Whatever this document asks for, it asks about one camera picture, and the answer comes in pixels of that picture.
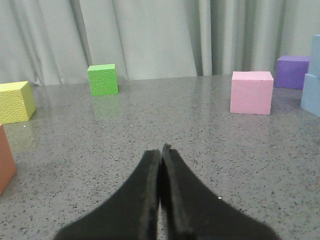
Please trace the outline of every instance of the foam block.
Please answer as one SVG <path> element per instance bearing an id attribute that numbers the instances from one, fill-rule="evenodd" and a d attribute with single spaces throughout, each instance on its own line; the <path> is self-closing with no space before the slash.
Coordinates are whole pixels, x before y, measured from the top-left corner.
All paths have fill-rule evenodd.
<path id="1" fill-rule="evenodd" d="M 0 84 L 0 123 L 29 121 L 36 110 L 28 81 Z"/>
<path id="2" fill-rule="evenodd" d="M 270 115 L 273 85 L 269 71 L 234 71 L 230 112 Z"/>
<path id="3" fill-rule="evenodd" d="M 88 75 L 92 96 L 118 94 L 115 64 L 89 66 Z"/>
<path id="4" fill-rule="evenodd" d="M 312 37 L 308 74 L 320 78 L 320 34 Z"/>
<path id="5" fill-rule="evenodd" d="M 301 108 L 320 117 L 320 78 L 311 74 L 305 75 Z"/>
<path id="6" fill-rule="evenodd" d="M 303 89 L 308 72 L 309 56 L 282 56 L 277 60 L 274 86 L 278 88 Z"/>
<path id="7" fill-rule="evenodd" d="M 10 179 L 16 172 L 16 165 L 12 156 L 5 129 L 0 124 L 0 194 L 3 193 Z"/>

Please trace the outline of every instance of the orange cube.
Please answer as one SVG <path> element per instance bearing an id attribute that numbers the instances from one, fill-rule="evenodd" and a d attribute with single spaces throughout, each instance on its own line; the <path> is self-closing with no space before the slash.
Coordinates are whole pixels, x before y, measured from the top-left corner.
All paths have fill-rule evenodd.
<path id="1" fill-rule="evenodd" d="M 0 124 L 0 194 L 3 193 L 10 179 L 16 172 L 4 126 Z"/>

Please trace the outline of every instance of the stacked blue cubes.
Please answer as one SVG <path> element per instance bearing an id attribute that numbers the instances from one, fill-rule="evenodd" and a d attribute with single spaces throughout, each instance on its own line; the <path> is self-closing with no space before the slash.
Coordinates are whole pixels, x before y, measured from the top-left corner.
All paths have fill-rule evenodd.
<path id="1" fill-rule="evenodd" d="M 320 34 L 312 37 L 310 63 L 304 78 L 301 108 L 320 117 Z"/>

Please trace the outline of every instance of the granite table surface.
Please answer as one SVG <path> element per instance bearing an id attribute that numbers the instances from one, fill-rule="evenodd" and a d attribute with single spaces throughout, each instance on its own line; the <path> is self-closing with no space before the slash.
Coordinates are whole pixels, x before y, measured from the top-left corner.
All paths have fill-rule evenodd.
<path id="1" fill-rule="evenodd" d="M 51 240 L 164 143 L 282 239 L 320 239 L 320 117 L 286 88 L 273 89 L 271 115 L 230 113 L 230 91 L 230 75 L 123 80 L 95 97 L 87 83 L 34 86 L 31 120 L 4 126 L 17 173 L 0 195 L 0 240 Z"/>

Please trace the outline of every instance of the gray curtain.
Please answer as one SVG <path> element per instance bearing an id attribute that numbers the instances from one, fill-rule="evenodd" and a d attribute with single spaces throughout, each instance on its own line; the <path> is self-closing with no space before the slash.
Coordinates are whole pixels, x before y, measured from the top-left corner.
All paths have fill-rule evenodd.
<path id="1" fill-rule="evenodd" d="M 119 81 L 273 71 L 309 55 L 319 0 L 0 0 L 0 83 Z"/>

